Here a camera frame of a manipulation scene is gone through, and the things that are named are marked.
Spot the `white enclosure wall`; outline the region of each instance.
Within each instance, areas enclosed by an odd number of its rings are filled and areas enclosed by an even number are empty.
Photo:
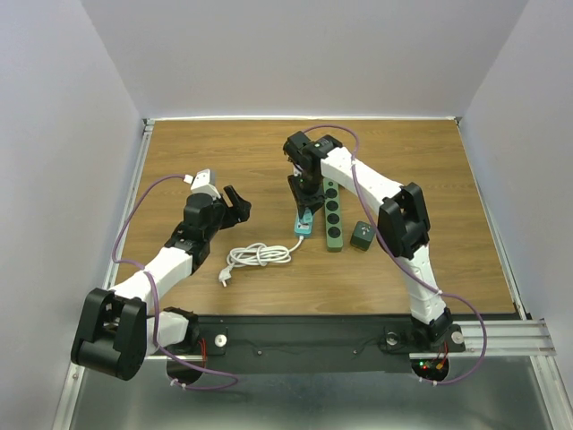
[[[0,12],[0,428],[52,427],[141,120],[77,0]]]
[[[83,0],[146,117],[460,116],[526,0]]]
[[[531,0],[461,130],[527,310],[573,390],[573,3]]]

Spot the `power strip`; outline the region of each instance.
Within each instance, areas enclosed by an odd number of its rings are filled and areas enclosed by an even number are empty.
[[[342,219],[338,184],[330,179],[322,180],[324,188],[324,218],[326,220],[326,248],[332,253],[342,251]]]

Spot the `white power cord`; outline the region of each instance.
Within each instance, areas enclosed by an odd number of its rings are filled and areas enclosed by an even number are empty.
[[[231,270],[235,267],[266,266],[270,262],[286,264],[292,260],[291,253],[303,242],[304,236],[298,237],[298,243],[292,248],[283,245],[266,246],[259,242],[246,248],[234,248],[227,256],[227,267],[218,275],[218,281],[227,286],[227,280],[231,279]]]

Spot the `wooden table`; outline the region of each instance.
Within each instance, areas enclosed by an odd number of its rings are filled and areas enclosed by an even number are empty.
[[[513,312],[492,236],[453,121],[342,121],[362,139],[358,158],[384,176],[423,188],[432,229],[430,253],[441,289],[469,299],[481,312]],[[229,287],[218,283],[231,248],[253,242],[296,243],[295,203],[287,184],[292,165],[282,146],[287,136],[312,121],[157,122],[139,193],[155,179],[204,168],[217,172],[218,189],[233,185],[252,203],[248,222],[218,232],[211,254],[190,278],[175,286],[163,306],[199,314],[408,313],[408,295],[398,268],[374,243],[367,252],[348,242],[358,220],[366,220],[356,198],[341,192],[345,248],[326,251],[324,215],[315,216],[312,238],[286,265],[240,268]],[[352,148],[350,136],[330,133]],[[182,219],[188,187],[172,180],[158,186],[129,228],[124,256],[148,262]],[[122,267],[117,282],[133,274]],[[466,307],[448,301],[453,312]]]

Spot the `purple cable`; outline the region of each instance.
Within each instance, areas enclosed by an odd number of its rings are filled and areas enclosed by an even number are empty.
[[[366,214],[366,217],[368,218],[368,221],[370,222],[370,225],[373,227],[377,226],[376,221],[374,221],[374,218],[372,217],[370,210],[368,209],[368,205],[366,204],[366,199],[364,198],[363,192],[360,189],[359,183],[358,183],[358,177],[356,175],[356,165],[355,165],[355,161],[356,161],[356,154],[358,153],[358,150],[360,149],[360,138],[358,137],[358,135],[352,131],[351,129],[344,127],[342,125],[330,125],[330,124],[326,124],[326,125],[315,125],[312,127],[307,128],[306,130],[303,131],[303,133],[308,133],[312,130],[316,130],[318,128],[336,128],[338,130],[342,130],[344,132],[350,133],[352,135],[352,137],[354,137],[355,139],[355,148],[352,151],[352,179],[355,183],[355,188],[356,188],[356,195],[358,196],[358,200],[360,201],[360,204],[362,206],[362,208],[364,209],[364,213]],[[482,347],[482,353],[480,354],[479,358],[477,359],[477,361],[474,364],[474,367],[472,367],[467,373],[462,374],[454,379],[451,379],[449,381],[442,381],[442,382],[438,382],[438,381],[429,381],[429,380],[425,380],[428,381],[430,383],[435,383],[437,385],[451,385],[452,383],[458,383],[459,381],[462,381],[464,379],[466,379],[469,375],[473,374],[483,363],[484,359],[485,359],[485,350],[487,349],[487,330],[485,329],[485,322],[483,322],[483,318],[480,315],[480,313],[477,311],[477,309],[475,309],[475,307],[469,303],[467,300],[465,300],[463,297],[460,297],[456,294],[451,294],[451,293],[444,293],[444,292],[440,292],[437,288],[431,286],[430,284],[428,284],[427,282],[423,281],[422,279],[419,279],[418,277],[416,277],[413,273],[411,273],[410,271],[408,271],[407,267],[402,264],[398,258],[396,258],[392,252],[388,249],[388,246],[386,245],[386,242],[384,241],[384,238],[382,237],[382,234],[380,233],[380,231],[378,230],[378,228],[376,227],[374,229],[374,232],[376,233],[376,237],[378,238],[379,243],[382,246],[382,249],[384,249],[384,251],[386,251],[386,254],[389,255],[389,257],[392,259],[392,261],[398,266],[398,268],[400,270],[402,270],[408,277],[410,277],[412,280],[414,280],[415,282],[417,282],[418,284],[420,284],[422,287],[426,288],[427,290],[431,291],[432,293],[435,294],[440,294],[442,297],[449,297],[449,298],[455,298],[456,300],[462,302],[463,304],[465,304],[467,307],[469,307],[472,312],[475,314],[475,317],[477,318],[477,321],[480,323],[480,325],[482,326],[482,332],[483,332],[483,347]]]
[[[239,382],[239,378],[235,375],[235,374],[228,374],[227,372],[220,372],[218,370],[212,370],[212,369],[206,369],[203,367],[199,367],[198,365],[194,365],[192,363],[188,363],[184,360],[182,360],[181,358],[175,356],[174,354],[171,354],[169,351],[167,351],[165,348],[163,348],[161,345],[159,345],[158,342],[158,329],[159,329],[159,294],[158,294],[158,287],[155,284],[155,280],[153,279],[153,276],[151,276],[151,273],[149,273],[148,271],[145,271],[145,266],[143,264],[141,264],[140,262],[136,262],[135,260],[128,260],[128,259],[122,259],[119,260],[117,258],[117,247],[119,246],[119,243],[122,240],[122,237],[125,234],[125,230],[127,229],[127,226],[129,225],[129,223],[131,222],[133,215],[135,214],[135,212],[139,209],[139,207],[141,206],[141,203],[143,202],[143,199],[145,199],[145,197],[147,197],[147,194],[150,193],[150,191],[158,184],[162,183],[163,181],[167,181],[168,179],[173,179],[173,178],[178,178],[178,179],[185,179],[185,175],[167,175],[167,176],[163,176],[160,179],[158,179],[157,181],[155,181],[153,184],[151,184],[141,195],[141,197],[138,199],[138,201],[133,205],[133,209],[132,211],[129,213],[129,215],[127,216],[127,219],[125,220],[125,223],[122,225],[122,229],[119,231],[119,234],[117,235],[117,239],[115,240],[114,243],[114,247],[112,249],[111,252],[111,259],[114,263],[117,264],[121,264],[121,263],[126,263],[126,264],[131,264],[135,267],[137,267],[140,271],[142,271],[145,276],[147,276],[147,279],[150,282],[151,285],[151,295],[153,296],[153,315],[155,317],[155,321],[153,323],[153,345],[155,345],[163,354],[165,354],[166,356],[168,356],[169,358],[171,358],[172,360],[176,361],[177,363],[179,363],[180,365],[183,365],[185,367],[189,367],[192,370],[197,370],[199,372],[203,372],[204,374],[214,374],[216,376],[225,376],[228,378],[233,379],[233,381],[231,383],[225,383],[225,384],[221,384],[221,385],[214,385],[214,386],[210,386],[210,387],[194,387],[192,385],[184,385],[181,384],[180,382],[178,382],[176,379],[171,380],[172,383],[174,383],[175,385],[182,387],[185,390],[194,390],[194,391],[212,391],[212,390],[222,390],[224,388],[228,388],[231,387],[233,385],[235,385],[236,383]]]

